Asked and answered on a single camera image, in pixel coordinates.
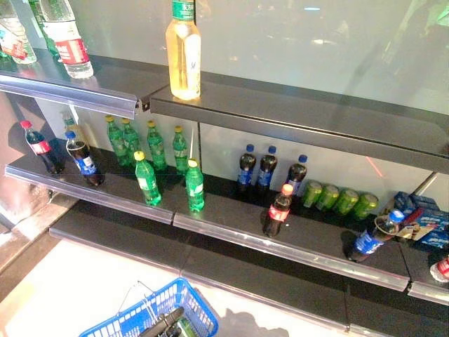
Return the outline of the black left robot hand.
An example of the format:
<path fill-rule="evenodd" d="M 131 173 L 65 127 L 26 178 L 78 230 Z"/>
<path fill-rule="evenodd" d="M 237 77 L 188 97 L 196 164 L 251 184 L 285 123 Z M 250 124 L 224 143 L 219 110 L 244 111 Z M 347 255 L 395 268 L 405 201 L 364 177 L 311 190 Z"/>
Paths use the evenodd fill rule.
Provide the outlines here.
<path fill-rule="evenodd" d="M 179 307 L 174 309 L 167 315 L 161 315 L 161 318 L 151 327 L 145 329 L 139 337 L 160 336 L 162 333 L 171 328 L 183 316 L 185 309 Z"/>

